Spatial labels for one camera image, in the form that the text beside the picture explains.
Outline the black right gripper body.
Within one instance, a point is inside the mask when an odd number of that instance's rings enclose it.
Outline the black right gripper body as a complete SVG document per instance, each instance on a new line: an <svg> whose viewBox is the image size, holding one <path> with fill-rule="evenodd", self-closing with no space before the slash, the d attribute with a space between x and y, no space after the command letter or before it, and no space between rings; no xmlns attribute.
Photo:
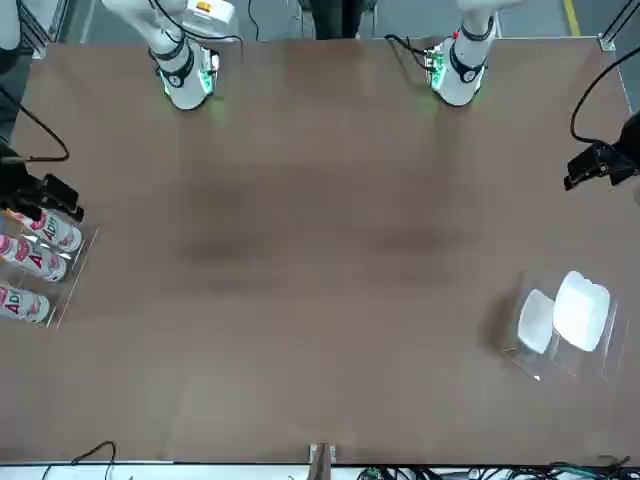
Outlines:
<svg viewBox="0 0 640 480"><path fill-rule="evenodd" d="M17 213L40 213L47 206L44 182L31 175L27 162L31 157L1 145L1 209Z"/></svg>

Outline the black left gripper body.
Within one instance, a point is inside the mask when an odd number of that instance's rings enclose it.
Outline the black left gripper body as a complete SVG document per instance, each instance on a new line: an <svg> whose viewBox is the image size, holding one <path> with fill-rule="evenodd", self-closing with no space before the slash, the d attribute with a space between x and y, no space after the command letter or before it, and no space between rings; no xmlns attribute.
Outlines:
<svg viewBox="0 0 640 480"><path fill-rule="evenodd" d="M639 113L634 113L623 125L618 141L612 146L609 159L610 175L639 174Z"/></svg>

